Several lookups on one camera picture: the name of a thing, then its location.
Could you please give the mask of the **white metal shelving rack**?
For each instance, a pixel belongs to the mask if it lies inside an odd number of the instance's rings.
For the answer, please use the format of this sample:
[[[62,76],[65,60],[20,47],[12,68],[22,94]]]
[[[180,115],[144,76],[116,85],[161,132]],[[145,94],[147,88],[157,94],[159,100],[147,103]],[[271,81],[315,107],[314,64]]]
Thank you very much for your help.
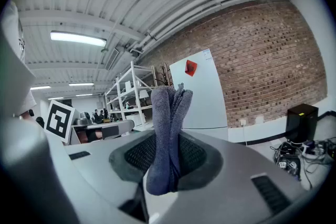
[[[108,115],[113,120],[132,120],[135,131],[145,131],[153,127],[152,104],[150,95],[155,88],[145,79],[154,79],[152,68],[137,66],[131,62],[122,75],[115,78],[112,86],[104,93]],[[139,99],[141,90],[146,90],[149,94],[147,106],[143,106]]]

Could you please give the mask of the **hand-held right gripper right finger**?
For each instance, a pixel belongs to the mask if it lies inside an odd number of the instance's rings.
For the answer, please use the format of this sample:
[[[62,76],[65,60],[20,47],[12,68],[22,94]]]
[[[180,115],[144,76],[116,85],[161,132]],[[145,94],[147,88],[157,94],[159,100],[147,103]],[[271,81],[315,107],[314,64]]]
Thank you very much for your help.
[[[181,176],[178,190],[195,190],[207,186],[223,167],[223,157],[213,146],[181,132],[179,139],[179,164]]]

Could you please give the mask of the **grey blue cleaning cloth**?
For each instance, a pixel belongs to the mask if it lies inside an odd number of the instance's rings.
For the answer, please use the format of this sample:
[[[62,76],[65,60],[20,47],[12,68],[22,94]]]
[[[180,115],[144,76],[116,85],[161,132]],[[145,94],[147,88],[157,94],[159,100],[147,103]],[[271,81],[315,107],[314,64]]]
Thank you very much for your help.
[[[146,189],[160,196],[175,192],[181,177],[179,161],[179,133],[190,108],[193,92],[178,88],[159,86],[151,93],[153,127],[155,130],[155,158],[148,170]]]

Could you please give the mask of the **black coat rack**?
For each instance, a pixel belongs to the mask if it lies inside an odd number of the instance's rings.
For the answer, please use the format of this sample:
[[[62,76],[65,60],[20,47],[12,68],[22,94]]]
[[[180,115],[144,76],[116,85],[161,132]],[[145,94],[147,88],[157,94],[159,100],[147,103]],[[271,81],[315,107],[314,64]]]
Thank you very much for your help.
[[[165,86],[166,85],[166,75],[165,75],[165,71],[164,71],[164,67],[163,66],[158,66],[155,67],[155,76],[156,76],[156,83],[159,86]]]

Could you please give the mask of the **wooden coat rack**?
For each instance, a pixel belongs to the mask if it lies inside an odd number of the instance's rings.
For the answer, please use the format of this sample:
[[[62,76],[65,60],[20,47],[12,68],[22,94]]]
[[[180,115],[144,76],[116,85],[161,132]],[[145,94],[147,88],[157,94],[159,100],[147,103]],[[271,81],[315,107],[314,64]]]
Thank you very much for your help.
[[[167,67],[166,62],[164,63],[164,77],[165,77],[165,82],[167,86],[171,85],[171,77],[170,77],[170,70]]]

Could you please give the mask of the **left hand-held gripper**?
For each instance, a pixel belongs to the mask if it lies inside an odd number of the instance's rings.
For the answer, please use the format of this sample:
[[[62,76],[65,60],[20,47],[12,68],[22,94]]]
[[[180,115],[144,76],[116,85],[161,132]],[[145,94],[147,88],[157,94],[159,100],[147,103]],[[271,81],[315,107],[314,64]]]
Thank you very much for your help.
[[[110,123],[93,123],[87,112],[79,112],[75,108],[52,100],[44,131],[58,137],[65,145],[91,143],[117,138],[132,131],[132,120]]]

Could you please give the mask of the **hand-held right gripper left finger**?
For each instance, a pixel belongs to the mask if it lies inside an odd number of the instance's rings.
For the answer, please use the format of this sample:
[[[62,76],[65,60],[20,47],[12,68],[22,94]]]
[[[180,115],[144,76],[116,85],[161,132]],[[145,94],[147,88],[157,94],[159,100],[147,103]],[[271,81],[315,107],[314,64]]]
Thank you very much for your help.
[[[139,183],[152,165],[155,151],[155,132],[151,130],[111,152],[109,163],[121,180]]]

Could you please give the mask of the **light grey refrigerator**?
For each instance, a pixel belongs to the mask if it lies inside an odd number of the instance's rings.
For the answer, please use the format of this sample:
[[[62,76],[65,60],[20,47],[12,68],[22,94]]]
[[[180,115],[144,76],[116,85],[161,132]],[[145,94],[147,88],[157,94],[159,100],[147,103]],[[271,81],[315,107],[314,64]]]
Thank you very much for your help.
[[[187,60],[197,63],[192,77],[185,73]],[[171,64],[170,72],[175,88],[183,83],[185,90],[193,92],[190,108],[183,121],[183,130],[227,141],[225,101],[214,59],[205,60],[200,51]]]

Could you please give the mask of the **black cabinet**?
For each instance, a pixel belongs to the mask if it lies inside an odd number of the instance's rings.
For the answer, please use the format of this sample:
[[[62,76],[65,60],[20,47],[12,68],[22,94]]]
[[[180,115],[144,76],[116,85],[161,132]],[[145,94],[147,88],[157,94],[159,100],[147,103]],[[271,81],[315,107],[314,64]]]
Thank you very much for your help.
[[[300,104],[287,110],[286,138],[294,143],[313,140],[317,127],[319,109]]]

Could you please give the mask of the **red diamond paper decoration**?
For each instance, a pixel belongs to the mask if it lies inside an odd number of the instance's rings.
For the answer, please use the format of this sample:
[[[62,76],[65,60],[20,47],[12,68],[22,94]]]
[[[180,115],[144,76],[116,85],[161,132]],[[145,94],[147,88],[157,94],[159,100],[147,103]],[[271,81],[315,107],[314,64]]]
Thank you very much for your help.
[[[189,76],[193,76],[197,69],[197,63],[187,60],[185,65],[185,73]]]

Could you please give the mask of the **white table lamp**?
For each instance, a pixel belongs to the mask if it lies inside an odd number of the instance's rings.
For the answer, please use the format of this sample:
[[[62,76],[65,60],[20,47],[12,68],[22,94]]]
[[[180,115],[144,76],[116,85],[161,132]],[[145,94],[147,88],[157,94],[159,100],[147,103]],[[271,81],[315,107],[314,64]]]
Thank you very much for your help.
[[[142,101],[143,106],[147,106],[147,98],[149,98],[149,94],[146,90],[141,90],[139,93],[139,99]]]

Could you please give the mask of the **white ceiling pipe run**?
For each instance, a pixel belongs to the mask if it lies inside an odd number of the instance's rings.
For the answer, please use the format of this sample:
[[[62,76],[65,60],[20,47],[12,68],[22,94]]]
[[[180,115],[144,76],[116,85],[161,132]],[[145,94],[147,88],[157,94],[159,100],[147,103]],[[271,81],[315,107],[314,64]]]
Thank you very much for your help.
[[[137,52],[142,54],[146,49],[154,43],[162,40],[169,35],[178,26],[185,26],[192,19],[199,15],[221,7],[222,4],[230,0],[193,0],[187,5],[181,7],[170,16],[166,17],[155,28],[149,30],[147,36],[141,42],[135,42],[129,52]]]

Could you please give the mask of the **ceiling air vent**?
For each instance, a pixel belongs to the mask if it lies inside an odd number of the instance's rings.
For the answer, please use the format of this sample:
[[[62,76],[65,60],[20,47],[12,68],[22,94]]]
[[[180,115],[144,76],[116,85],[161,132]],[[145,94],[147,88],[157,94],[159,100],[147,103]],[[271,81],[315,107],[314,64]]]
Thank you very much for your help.
[[[119,50],[116,49],[116,48],[114,48],[112,50],[111,55],[107,59],[106,66],[105,66],[106,70],[110,70],[111,69],[111,67],[112,67],[113,63],[115,62],[115,60],[117,59],[118,55],[119,55]]]

